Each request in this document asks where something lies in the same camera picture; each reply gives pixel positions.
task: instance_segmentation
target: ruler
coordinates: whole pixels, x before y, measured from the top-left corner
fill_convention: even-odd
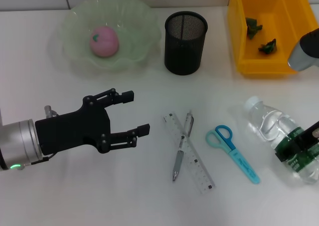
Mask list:
[[[202,160],[196,152],[194,145],[184,131],[180,121],[175,113],[164,116],[164,122],[167,130],[172,136],[176,148],[182,144],[181,149],[184,151],[183,162],[187,165],[193,180],[202,194],[211,191],[214,187],[214,181],[206,170]]]

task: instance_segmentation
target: yellow container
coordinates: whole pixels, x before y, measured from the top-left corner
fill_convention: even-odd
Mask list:
[[[318,28],[308,0],[230,0],[227,17],[237,70],[253,77],[295,74],[287,64],[289,55],[304,34]],[[246,17],[263,25],[252,40]],[[258,51],[274,38],[276,52]]]

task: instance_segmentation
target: bottle label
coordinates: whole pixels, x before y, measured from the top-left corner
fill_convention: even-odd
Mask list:
[[[301,127],[296,128],[290,134],[288,134],[275,148],[276,152],[282,152],[289,147],[289,142],[296,138],[304,130]],[[305,166],[310,164],[319,155],[319,144],[315,144],[307,151],[295,154],[290,159],[286,160],[286,163],[296,172],[302,170]]]

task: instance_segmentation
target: scissors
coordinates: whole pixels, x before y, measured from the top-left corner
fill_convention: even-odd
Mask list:
[[[225,138],[222,133],[219,131],[219,129],[225,129],[229,133],[229,137]],[[219,144],[212,143],[209,140],[209,136],[214,135],[218,141]],[[250,179],[251,182],[254,184],[259,184],[260,179],[258,175],[255,173],[253,168],[249,165],[247,160],[242,156],[242,154],[236,149],[235,145],[231,141],[233,138],[233,132],[231,129],[226,125],[219,125],[215,128],[215,130],[211,130],[206,134],[206,142],[213,148],[220,148],[224,150],[237,164],[237,166],[242,170],[242,172],[245,173],[245,175]]]

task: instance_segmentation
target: pink fruit toy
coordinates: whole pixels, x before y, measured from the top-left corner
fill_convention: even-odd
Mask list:
[[[93,31],[90,47],[97,56],[109,57],[118,51],[119,39],[112,28],[101,26]]]

